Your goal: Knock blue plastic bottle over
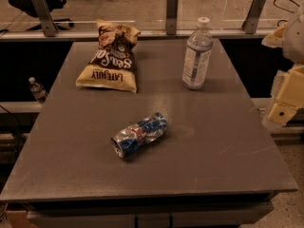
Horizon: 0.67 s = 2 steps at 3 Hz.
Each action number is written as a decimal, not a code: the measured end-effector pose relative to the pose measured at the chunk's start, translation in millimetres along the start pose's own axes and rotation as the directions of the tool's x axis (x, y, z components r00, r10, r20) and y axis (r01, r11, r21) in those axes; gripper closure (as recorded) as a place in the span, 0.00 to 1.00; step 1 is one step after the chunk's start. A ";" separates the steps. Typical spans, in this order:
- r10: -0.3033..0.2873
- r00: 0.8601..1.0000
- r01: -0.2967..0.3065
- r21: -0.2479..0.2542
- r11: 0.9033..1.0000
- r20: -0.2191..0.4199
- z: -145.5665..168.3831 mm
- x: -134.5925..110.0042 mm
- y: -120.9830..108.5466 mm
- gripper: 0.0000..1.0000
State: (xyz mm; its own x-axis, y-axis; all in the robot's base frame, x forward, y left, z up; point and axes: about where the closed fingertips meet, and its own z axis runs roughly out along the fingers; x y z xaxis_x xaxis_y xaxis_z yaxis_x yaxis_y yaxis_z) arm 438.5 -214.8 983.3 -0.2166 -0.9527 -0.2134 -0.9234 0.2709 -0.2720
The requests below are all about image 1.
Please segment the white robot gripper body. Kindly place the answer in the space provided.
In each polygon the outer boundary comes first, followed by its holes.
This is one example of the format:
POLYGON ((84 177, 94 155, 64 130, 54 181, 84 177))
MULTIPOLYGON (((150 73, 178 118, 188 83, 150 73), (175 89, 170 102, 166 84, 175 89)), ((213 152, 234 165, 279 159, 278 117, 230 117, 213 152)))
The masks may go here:
POLYGON ((282 49, 285 58, 296 64, 304 64, 304 5, 288 20, 282 49))

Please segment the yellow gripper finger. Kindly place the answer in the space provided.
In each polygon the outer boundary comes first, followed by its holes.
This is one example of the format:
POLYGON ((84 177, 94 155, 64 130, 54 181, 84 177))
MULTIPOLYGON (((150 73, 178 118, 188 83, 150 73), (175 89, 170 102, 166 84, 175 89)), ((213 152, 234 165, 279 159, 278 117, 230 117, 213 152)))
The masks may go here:
POLYGON ((271 100, 262 120, 264 126, 284 126, 304 107, 304 65, 294 64, 274 77, 271 100))
POLYGON ((261 42, 267 48, 281 48, 283 46, 284 31, 287 23, 284 22, 272 33, 268 34, 261 42))

